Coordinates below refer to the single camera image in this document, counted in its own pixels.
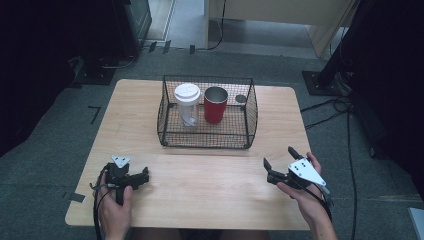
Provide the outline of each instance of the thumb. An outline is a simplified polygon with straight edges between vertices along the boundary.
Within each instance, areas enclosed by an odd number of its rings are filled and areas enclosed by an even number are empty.
[[[289,195],[290,197],[297,199],[297,197],[299,196],[299,192],[296,191],[296,189],[288,186],[285,183],[279,182],[277,183],[277,187],[283,191],[284,193],[286,193],[287,195]]]
[[[131,186],[127,186],[124,190],[124,207],[131,209],[131,198],[133,189]]]

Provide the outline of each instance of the black wire basket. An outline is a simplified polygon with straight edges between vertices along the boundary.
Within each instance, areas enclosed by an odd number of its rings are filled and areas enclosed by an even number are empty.
[[[183,83],[197,85],[202,93],[211,86],[227,90],[227,107],[220,123],[206,122],[202,95],[197,126],[182,124],[174,90]],[[170,75],[163,77],[162,100],[157,120],[159,141],[163,146],[248,149],[255,139],[257,123],[258,105],[251,78]]]

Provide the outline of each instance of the cup lid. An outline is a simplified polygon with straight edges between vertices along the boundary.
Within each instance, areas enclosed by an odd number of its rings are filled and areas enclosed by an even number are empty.
[[[197,104],[200,99],[200,89],[192,83],[183,83],[175,88],[174,96],[181,105]]]

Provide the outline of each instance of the floor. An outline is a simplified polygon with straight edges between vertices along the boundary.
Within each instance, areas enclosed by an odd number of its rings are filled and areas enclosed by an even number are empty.
[[[146,44],[154,41],[171,47],[205,48],[204,1],[201,0],[149,0],[152,14]],[[209,47],[215,46],[221,37],[220,19],[210,20]],[[277,55],[317,59],[305,25],[224,20],[223,40],[214,51]],[[340,29],[331,46],[321,56],[329,59],[331,51],[343,35]]]

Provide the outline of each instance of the red cup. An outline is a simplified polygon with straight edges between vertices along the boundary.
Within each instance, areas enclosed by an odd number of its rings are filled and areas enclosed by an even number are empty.
[[[227,107],[228,92],[221,87],[209,87],[205,91],[205,120],[211,124],[220,123]]]

